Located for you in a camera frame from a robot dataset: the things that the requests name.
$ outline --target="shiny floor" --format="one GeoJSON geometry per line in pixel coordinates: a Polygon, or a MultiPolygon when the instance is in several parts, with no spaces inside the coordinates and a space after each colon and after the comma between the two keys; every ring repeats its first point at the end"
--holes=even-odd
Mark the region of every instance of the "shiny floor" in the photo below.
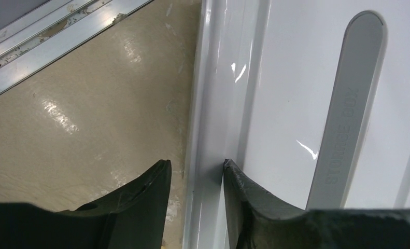
{"type": "Polygon", "coordinates": [[[181,248],[200,0],[154,0],[0,96],[0,202],[75,209],[173,164],[164,245],[181,248]]]}

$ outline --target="floor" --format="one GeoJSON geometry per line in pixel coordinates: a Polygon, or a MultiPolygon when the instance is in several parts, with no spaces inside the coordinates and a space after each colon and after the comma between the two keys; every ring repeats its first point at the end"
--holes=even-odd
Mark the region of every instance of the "floor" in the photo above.
{"type": "Polygon", "coordinates": [[[0,96],[0,202],[73,210],[173,164],[164,241],[181,248],[200,0],[154,0],[0,96]]]}

